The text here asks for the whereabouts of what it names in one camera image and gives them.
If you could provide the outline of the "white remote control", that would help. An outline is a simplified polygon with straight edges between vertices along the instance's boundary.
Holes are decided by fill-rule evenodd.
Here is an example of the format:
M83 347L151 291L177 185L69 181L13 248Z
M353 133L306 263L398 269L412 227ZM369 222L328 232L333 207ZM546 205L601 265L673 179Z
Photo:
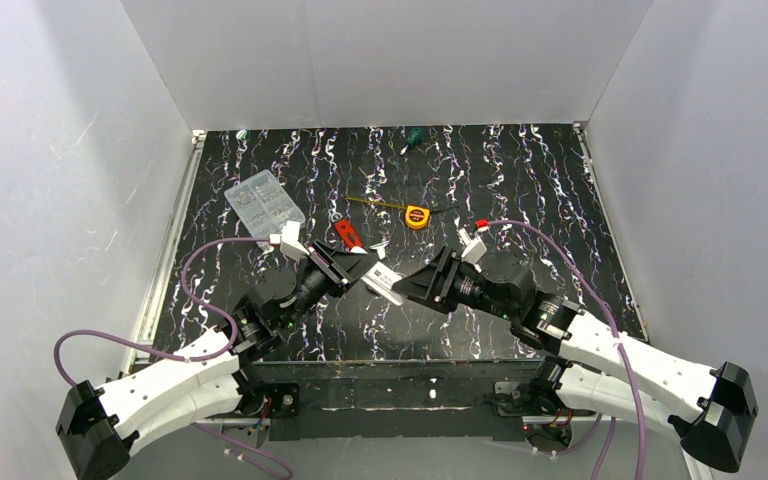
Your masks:
M361 277L361 280L369 289L396 306L404 304L404 297L393 290L394 284L402 279L403 276L401 274L395 272L382 262L376 262Z

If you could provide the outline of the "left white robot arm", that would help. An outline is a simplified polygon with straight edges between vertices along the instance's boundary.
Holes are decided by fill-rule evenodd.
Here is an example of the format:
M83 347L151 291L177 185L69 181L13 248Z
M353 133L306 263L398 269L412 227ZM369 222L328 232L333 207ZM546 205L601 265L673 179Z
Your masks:
M262 392L245 369L282 343L281 332L325 296L344 295L378 261L376 254L335 250L320 241L284 247L297 267L270 268L228 314L173 354L134 374L95 386L70 380L55 432L79 479L109 479L153 441L207 417L238 409Z

